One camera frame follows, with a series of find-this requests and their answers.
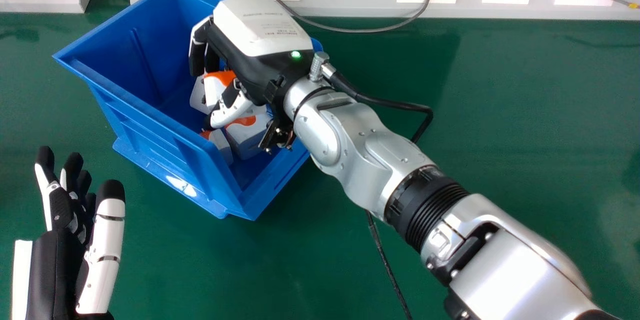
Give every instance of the green tabletop surface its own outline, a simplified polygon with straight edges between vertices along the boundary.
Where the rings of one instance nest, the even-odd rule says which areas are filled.
[[[0,13],[0,318],[10,316],[14,240],[45,227],[33,164],[40,145],[58,166],[80,152],[93,189],[111,178],[126,188],[117,320],[403,318],[364,212],[310,160],[251,222],[213,217],[112,150],[86,84],[51,56],[126,4]],[[599,306],[640,319],[638,22],[419,19],[373,35],[307,30],[364,92],[432,106],[421,149],[566,252]],[[404,136],[421,121],[377,110]],[[446,289],[379,227],[414,318],[446,319]]]

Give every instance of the blue plastic bin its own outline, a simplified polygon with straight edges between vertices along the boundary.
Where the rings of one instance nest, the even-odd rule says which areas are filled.
[[[115,151],[217,218],[255,220],[309,153],[297,141],[292,151],[228,166],[199,135],[205,115],[189,105],[190,33],[219,1],[140,0],[54,58],[89,85],[117,135]]]

